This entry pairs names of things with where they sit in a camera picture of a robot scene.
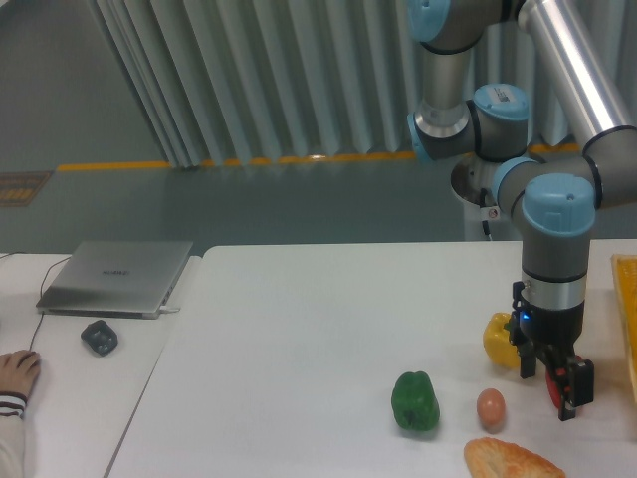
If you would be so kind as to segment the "person's hand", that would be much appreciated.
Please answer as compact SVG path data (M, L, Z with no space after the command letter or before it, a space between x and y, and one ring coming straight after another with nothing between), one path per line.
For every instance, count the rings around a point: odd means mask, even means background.
M0 386L2 395L19 395L28 399L41 371L41 356L20 350L1 356Z

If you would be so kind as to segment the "white striped sleeve forearm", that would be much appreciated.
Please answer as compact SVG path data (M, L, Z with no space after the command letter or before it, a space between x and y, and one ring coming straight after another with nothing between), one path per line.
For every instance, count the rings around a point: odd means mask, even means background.
M1 393L1 477L24 476L25 427L23 414L27 405L24 395Z

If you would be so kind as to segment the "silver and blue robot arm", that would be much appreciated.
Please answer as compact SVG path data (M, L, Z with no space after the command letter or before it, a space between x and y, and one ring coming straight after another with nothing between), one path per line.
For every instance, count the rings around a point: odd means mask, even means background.
M596 213L636 199L636 127L570 1L411 1L413 39L429 66L420 107L407 120L423 161L473 153L477 181L522 235L522 277L513 285L510 341L521 377L543 364L558 416L594 398L595 368L574 349L582 331ZM580 146L571 159L526 157L529 105L511 85L462 97L471 49L491 26L513 21L529 35Z

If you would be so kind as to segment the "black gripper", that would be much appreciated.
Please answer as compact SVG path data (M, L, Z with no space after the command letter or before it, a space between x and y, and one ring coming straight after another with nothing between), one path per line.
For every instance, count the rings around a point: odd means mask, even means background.
M575 354L574 343L583 327L583 304L550 310L527 300L522 281L513 283L513 311L509 321L510 343L520 358L520 378L535 376L536 361L550 374L561 367L566 377L559 379L562 408L560 421L576 417L577 409L594 400L594 363Z

